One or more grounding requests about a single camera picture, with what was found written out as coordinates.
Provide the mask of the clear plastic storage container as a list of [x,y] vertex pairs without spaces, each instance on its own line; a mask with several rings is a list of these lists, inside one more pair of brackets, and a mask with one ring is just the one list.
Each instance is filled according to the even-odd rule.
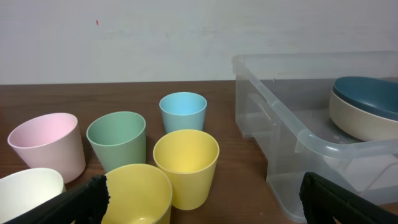
[[235,120],[267,158],[266,182],[284,215],[303,223],[299,197],[315,172],[376,204],[397,202],[397,141],[362,141],[329,115],[334,81],[349,75],[397,80],[397,53],[237,55]]

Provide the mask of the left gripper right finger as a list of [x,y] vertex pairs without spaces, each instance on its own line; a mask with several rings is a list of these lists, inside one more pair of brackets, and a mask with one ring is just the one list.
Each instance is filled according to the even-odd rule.
[[299,197],[308,224],[397,223],[397,215],[314,172],[305,173]]

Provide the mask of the dark blue bowl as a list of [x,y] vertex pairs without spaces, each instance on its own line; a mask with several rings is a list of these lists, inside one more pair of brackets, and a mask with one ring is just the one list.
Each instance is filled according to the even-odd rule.
[[334,94],[368,113],[397,121],[397,82],[369,77],[337,78]]

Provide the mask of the beige large bowl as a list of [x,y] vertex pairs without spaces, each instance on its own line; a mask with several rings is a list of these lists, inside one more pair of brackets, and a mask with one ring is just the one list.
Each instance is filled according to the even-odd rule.
[[397,121],[368,113],[330,93],[331,120],[347,134],[362,141],[397,139]]

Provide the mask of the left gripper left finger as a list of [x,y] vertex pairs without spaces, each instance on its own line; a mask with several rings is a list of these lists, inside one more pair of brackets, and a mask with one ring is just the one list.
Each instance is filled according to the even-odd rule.
[[106,181],[94,176],[6,224],[101,224],[110,199]]

